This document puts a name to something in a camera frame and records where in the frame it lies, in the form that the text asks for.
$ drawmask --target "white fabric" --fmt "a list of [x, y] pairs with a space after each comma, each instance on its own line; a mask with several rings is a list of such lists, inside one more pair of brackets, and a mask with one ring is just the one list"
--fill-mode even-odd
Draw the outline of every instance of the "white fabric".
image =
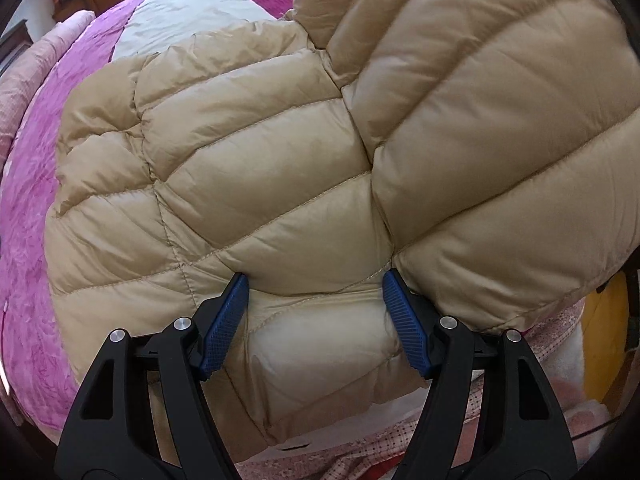
[[[579, 326], [542, 363], [542, 367], [548, 377], [563, 378], [582, 387], [584, 383], [584, 352], [582, 330]], [[481, 374], [480, 370], [474, 371], [472, 379], [475, 380]], [[374, 404], [362, 415], [345, 418], [327, 428], [290, 438], [279, 446], [265, 449], [247, 462], [290, 458], [355, 442], [420, 412], [428, 393], [428, 388], [420, 388], [391, 402]]]
[[384, 475], [380, 477], [380, 480], [391, 480], [396, 474], [396, 469], [398, 469], [398, 466], [391, 469], [390, 471], [387, 471]]
[[145, 0], [124, 28], [112, 59], [162, 52], [196, 32], [238, 20], [273, 19], [253, 0]]

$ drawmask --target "quilted panel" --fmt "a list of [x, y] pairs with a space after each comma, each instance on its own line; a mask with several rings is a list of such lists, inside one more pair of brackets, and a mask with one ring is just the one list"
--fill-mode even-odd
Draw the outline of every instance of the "quilted panel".
[[155, 332], [248, 275], [206, 386], [235, 460], [421, 384], [383, 307], [392, 263], [497, 331], [640, 244], [640, 63], [608, 0], [295, 5], [88, 78], [47, 219], [78, 378], [113, 328]]

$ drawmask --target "white stripe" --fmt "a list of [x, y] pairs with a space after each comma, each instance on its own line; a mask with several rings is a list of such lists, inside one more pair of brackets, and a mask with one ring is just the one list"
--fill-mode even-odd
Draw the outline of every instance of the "white stripe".
[[[8, 306], [9, 306], [8, 302], [5, 301], [2, 311], [6, 313]], [[4, 390], [6, 391], [6, 394], [9, 395], [11, 393], [11, 387], [9, 386], [9, 379], [6, 378], [6, 374], [4, 373], [4, 367], [2, 366], [1, 355], [0, 355], [0, 381], [2, 382], [2, 386], [4, 386]]]
[[125, 26], [112, 59], [163, 52], [196, 32], [238, 20], [273, 19], [253, 0], [145, 0]]

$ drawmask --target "blue gripper pad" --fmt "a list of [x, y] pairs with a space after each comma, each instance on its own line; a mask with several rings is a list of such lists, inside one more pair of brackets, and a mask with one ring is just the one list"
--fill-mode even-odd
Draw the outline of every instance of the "blue gripper pad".
[[248, 303], [249, 280], [243, 274], [229, 292], [204, 338], [200, 371], [207, 377], [222, 368], [226, 352]]
[[427, 354], [428, 336], [424, 333], [409, 299], [391, 270], [388, 270], [382, 279], [382, 298], [385, 300], [386, 309], [394, 322], [409, 364], [424, 377], [431, 368], [431, 361]]

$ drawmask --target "wall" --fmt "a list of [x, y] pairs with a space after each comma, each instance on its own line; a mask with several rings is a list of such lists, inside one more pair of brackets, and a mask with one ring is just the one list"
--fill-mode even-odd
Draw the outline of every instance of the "wall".
[[52, 18], [53, 10], [53, 0], [23, 0], [9, 20], [3, 34], [20, 20], [27, 20], [27, 30], [31, 39], [38, 41], [56, 24]]

